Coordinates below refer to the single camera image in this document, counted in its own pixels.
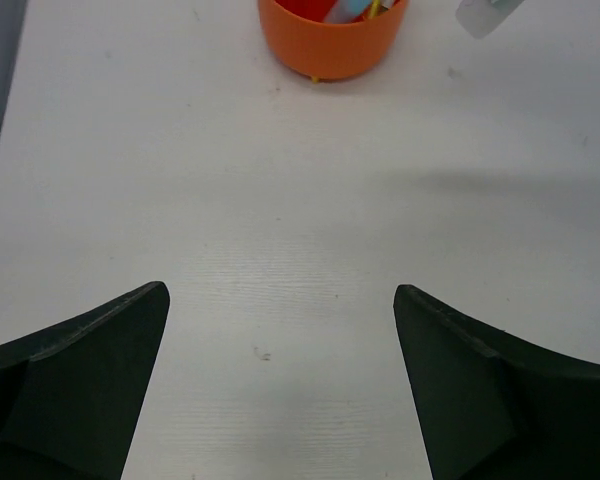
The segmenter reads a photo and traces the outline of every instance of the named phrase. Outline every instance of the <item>table surface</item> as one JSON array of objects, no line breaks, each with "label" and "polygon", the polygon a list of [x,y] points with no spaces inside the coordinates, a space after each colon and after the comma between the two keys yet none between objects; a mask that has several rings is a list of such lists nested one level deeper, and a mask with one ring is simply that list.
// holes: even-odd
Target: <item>table surface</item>
[{"label": "table surface", "polygon": [[125,479],[430,478],[400,283],[600,362],[600,0],[482,41],[414,0],[379,68],[317,86],[255,1],[29,3],[0,343],[167,283]]}]

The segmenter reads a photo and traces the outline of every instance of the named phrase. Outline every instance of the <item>wood grain texture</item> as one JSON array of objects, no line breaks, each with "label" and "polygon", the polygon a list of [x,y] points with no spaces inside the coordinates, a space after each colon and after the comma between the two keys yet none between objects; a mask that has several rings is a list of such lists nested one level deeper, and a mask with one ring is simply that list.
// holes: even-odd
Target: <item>wood grain texture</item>
[{"label": "wood grain texture", "polygon": [[125,479],[429,479],[398,284],[600,362],[593,3],[525,2],[476,43],[414,2],[380,68],[312,86],[255,2],[31,0],[0,342],[164,280]]}]

